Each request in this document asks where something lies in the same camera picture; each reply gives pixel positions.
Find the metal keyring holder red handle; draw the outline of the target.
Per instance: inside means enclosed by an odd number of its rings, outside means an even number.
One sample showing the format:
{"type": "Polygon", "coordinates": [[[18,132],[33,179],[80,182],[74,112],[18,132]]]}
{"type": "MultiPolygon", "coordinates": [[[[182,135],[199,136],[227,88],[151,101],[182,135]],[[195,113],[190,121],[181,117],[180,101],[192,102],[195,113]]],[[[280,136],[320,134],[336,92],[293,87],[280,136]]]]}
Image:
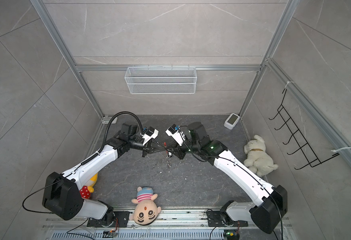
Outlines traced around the metal keyring holder red handle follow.
{"type": "Polygon", "coordinates": [[[171,167],[171,165],[172,165],[172,160],[171,160],[171,158],[169,158],[168,156],[167,156],[167,153],[169,152],[169,151],[165,151],[166,152],[166,162],[167,162],[167,167],[168,168],[170,168],[171,167]]]}

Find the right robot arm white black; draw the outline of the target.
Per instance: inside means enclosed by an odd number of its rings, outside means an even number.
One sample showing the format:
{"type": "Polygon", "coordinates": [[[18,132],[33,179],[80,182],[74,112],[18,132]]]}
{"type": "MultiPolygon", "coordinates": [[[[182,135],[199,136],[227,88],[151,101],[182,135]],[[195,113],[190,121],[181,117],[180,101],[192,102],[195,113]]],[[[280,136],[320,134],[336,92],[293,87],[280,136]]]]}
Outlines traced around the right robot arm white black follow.
{"type": "Polygon", "coordinates": [[[228,201],[218,212],[219,225],[254,223],[261,231],[271,234],[277,226],[283,226],[283,216],[288,210],[287,191],[274,187],[252,173],[220,141],[211,140],[200,122],[187,126],[184,133],[180,126],[172,125],[166,134],[173,138],[167,151],[182,160],[191,154],[208,162],[229,176],[250,197],[249,203],[228,201]]]}

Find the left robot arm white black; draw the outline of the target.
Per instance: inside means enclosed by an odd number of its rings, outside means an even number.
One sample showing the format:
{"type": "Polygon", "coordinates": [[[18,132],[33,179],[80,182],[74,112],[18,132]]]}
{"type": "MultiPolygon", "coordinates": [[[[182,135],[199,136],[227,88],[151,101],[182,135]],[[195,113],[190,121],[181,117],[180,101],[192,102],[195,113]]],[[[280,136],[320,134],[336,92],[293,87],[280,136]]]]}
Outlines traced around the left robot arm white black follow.
{"type": "Polygon", "coordinates": [[[158,130],[145,128],[143,135],[137,136],[136,128],[136,125],[123,124],[121,130],[93,155],[61,174],[50,174],[46,178],[42,206],[65,221],[84,217],[99,220],[105,226],[111,225],[114,221],[113,208],[101,201],[82,197],[80,191],[100,170],[130,149],[150,150],[151,140],[157,137],[158,130]]]}

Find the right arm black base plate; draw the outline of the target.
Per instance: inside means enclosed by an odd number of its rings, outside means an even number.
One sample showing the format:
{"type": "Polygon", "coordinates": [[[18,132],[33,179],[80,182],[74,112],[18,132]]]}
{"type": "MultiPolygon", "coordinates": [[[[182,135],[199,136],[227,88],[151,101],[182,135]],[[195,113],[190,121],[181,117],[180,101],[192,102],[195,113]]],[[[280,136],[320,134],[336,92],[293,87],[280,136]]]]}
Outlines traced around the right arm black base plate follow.
{"type": "Polygon", "coordinates": [[[234,221],[226,213],[220,211],[213,211],[208,209],[206,211],[209,227],[248,227],[246,221],[234,221]]]}

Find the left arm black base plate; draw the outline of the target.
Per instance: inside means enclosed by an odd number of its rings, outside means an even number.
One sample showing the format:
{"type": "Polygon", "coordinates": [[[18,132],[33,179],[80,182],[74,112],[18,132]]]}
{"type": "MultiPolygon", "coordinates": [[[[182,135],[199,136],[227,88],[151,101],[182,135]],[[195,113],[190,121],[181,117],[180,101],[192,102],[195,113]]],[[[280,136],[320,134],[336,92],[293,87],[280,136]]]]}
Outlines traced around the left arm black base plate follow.
{"type": "Polygon", "coordinates": [[[95,228],[126,228],[129,221],[129,211],[117,211],[107,213],[101,220],[90,218],[87,222],[87,227],[95,228]]]}

